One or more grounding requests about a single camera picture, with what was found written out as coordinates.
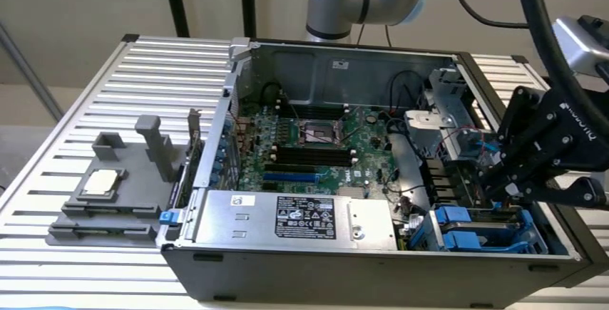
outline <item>cable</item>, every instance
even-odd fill
[[[532,32],[534,46],[550,79],[554,81],[552,88],[558,90],[561,97],[565,98],[580,117],[585,118],[586,124],[594,129],[597,135],[609,138],[609,120],[592,103],[573,76],[552,30],[545,2],[544,0],[521,0],[521,4],[526,21],[530,24],[529,31]]]
[[[406,93],[409,94],[410,101],[413,102],[414,105],[417,105],[417,99],[415,99],[415,97],[413,96],[413,93],[410,93],[409,87],[406,87],[406,85],[403,85],[403,88],[406,89]]]
[[[389,178],[386,179],[386,181],[385,181],[385,183],[383,183],[382,186],[383,186],[390,192],[394,192],[395,194],[399,194],[399,195],[402,195],[403,193],[406,193],[406,192],[409,192],[409,191],[413,191],[414,189],[418,189],[418,188],[421,188],[421,187],[425,187],[425,185],[421,184],[421,185],[417,185],[417,186],[414,186],[414,187],[410,187],[410,188],[406,189],[406,190],[394,190],[394,189],[391,189],[391,188],[389,187]]]
[[[385,37],[387,38],[387,45],[390,48],[393,48],[393,45],[391,45],[391,38],[389,37],[389,26],[385,25]]]
[[[278,87],[279,87],[279,90],[283,89],[282,83],[279,83],[276,80],[271,80],[271,81],[266,82],[266,83],[263,84],[262,89],[260,89],[260,97],[259,97],[259,99],[258,99],[258,104],[259,104],[260,106],[263,105],[264,91],[267,91],[267,88],[268,88],[270,86],[278,86]]]
[[[362,27],[359,28],[358,41],[357,41],[355,45],[359,45],[359,41],[362,40],[362,33],[363,33],[365,27],[366,27],[366,24],[362,24]]]
[[[529,25],[526,23],[505,23],[502,21],[493,21],[486,19],[484,16],[481,16],[478,13],[475,13],[474,9],[469,6],[466,0],[458,0],[461,6],[463,6],[465,11],[469,13],[469,15],[481,23],[485,25],[493,26],[493,27],[501,27],[504,29],[528,29]]]
[[[477,130],[479,132],[479,141],[482,142],[482,148],[479,150],[479,157],[482,157],[482,155],[485,154],[485,146],[486,146],[486,143],[485,143],[485,133],[482,132],[482,130],[471,125],[465,125],[465,126],[461,126],[459,128],[457,128],[455,130],[453,130],[441,140],[439,140],[439,143],[438,145],[435,146],[435,150],[434,150],[434,156],[439,153],[439,148],[442,146],[442,143],[445,142],[446,139],[449,139],[451,137],[453,134],[458,133],[458,131],[461,130],[466,130],[466,129],[470,129],[470,130]]]
[[[409,126],[406,124],[406,121],[399,119],[399,118],[391,118],[389,119],[387,123],[386,123],[386,132],[389,134],[389,125],[391,124],[391,122],[398,122],[401,124],[403,124],[405,128],[403,128],[403,131],[399,131],[399,126],[395,126],[398,128],[398,133],[402,134],[405,137],[406,137],[406,141],[409,142],[409,145],[410,145],[410,148],[413,149],[413,152],[415,153],[417,157],[419,158],[419,160],[422,162],[425,162],[425,156],[421,154],[419,152],[419,149],[417,148],[414,142],[413,142],[413,139],[410,138],[410,132],[409,132]]]
[[[417,77],[421,79],[421,81],[423,81],[423,77],[414,70],[406,69],[406,70],[402,70],[402,71],[398,71],[397,73],[394,73],[394,75],[391,76],[391,79],[389,80],[389,112],[393,111],[393,109],[391,109],[393,108],[393,85],[394,85],[395,80],[398,79],[399,75],[402,75],[403,73],[414,73],[417,75]],[[402,83],[402,85],[405,86],[406,89],[409,89],[409,86],[406,85],[406,83]]]

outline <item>silver metal panel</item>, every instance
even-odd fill
[[[235,205],[235,202],[231,202],[234,196],[242,197],[243,203]],[[276,196],[276,194],[266,192],[211,190],[203,201],[203,214],[199,219],[195,243],[206,244],[206,246],[228,244],[235,248],[255,247],[258,249],[266,247],[357,248],[349,228],[347,197],[281,194],[285,197],[334,200],[337,239],[305,239],[278,237],[275,234]],[[295,223],[299,219],[305,220],[302,215],[299,218],[290,217],[289,219],[294,219]],[[242,232],[244,235],[235,237],[235,232]]]
[[[68,306],[75,309],[223,309],[226,307],[218,303],[200,304],[186,295],[174,272],[155,249],[49,247],[44,243],[47,226],[68,199],[68,193],[76,186],[79,177],[41,176],[41,173],[48,169],[71,171],[71,164],[52,167],[63,159],[73,162],[88,161],[92,158],[91,142],[67,141],[71,130],[79,125],[87,124],[90,128],[114,130],[116,124],[128,124],[143,113],[159,114],[163,120],[160,130],[171,130],[164,129],[163,126],[176,126],[183,128],[179,133],[186,134],[184,118],[188,108],[184,106],[162,105],[156,100],[140,105],[128,102],[100,105],[92,103],[102,89],[115,88],[108,86],[115,82],[102,80],[112,75],[111,78],[119,80],[118,84],[138,85],[148,93],[152,90],[162,91],[163,89],[155,88],[159,86],[176,87],[176,89],[168,89],[168,93],[184,92],[180,96],[188,98],[191,91],[182,88],[219,88],[223,79],[206,75],[134,72],[116,74],[112,73],[115,64],[124,61],[126,56],[160,58],[163,59],[160,64],[171,62],[167,59],[227,60],[228,53],[223,50],[227,46],[227,41],[140,37],[136,44],[123,43],[112,53],[64,120],[0,197],[0,280],[3,280],[0,303],[3,307]],[[548,87],[530,66],[516,63],[512,57],[474,55],[474,59],[498,91],[510,93],[518,85],[541,89]],[[502,70],[501,68],[505,67],[512,67],[514,70]],[[203,131],[210,127],[204,123],[210,122],[212,117],[214,110],[203,109],[200,120]],[[170,134],[174,142],[178,140],[174,137],[175,133]],[[76,174],[82,173],[82,165],[75,163],[72,171]],[[49,185],[53,185],[53,189],[64,191],[57,193],[40,191],[47,190]],[[609,251],[609,212],[580,210],[580,215]],[[148,293],[146,291],[148,287],[158,293]],[[544,289],[526,297],[522,302],[509,306],[509,309],[605,310],[608,304],[609,277],[604,275],[572,289],[556,287]],[[285,309],[286,306],[234,304],[231,308]]]
[[[387,201],[282,193],[282,197],[333,200],[333,209],[329,209],[329,212],[334,217],[333,230],[337,238],[307,239],[278,236],[278,196],[268,192],[211,190],[203,200],[203,214],[194,243],[206,247],[222,245],[260,250],[278,247],[301,248],[306,251],[315,248],[395,250]],[[286,214],[293,222],[293,225],[289,224],[290,228],[303,229],[309,226],[306,222],[313,222],[303,216],[305,211],[310,212],[309,216],[317,213],[311,205],[310,210],[299,212],[299,217],[287,217]]]
[[[389,141],[391,142],[393,160],[397,168],[399,169],[399,190],[407,190],[423,184],[419,171],[419,159],[410,147],[406,136],[401,134],[390,134]],[[417,187],[403,195],[410,198],[414,205],[419,206],[425,211],[429,210],[431,206],[429,204],[427,192],[423,187]]]
[[[552,25],[569,68],[585,75],[597,76],[596,65],[609,60],[609,51],[584,30],[577,20],[562,16]]]

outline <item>power supply label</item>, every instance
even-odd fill
[[[275,235],[295,239],[337,239],[331,198],[276,197]]]

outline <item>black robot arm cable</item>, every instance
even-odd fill
[[[586,118],[589,126],[598,135],[609,138],[609,120],[601,110],[594,106],[584,88],[573,76],[561,47],[554,37],[552,23],[548,16],[544,0],[521,0],[529,31],[532,32],[534,46],[541,61],[548,69],[548,74],[554,82],[562,98],[569,106]]]

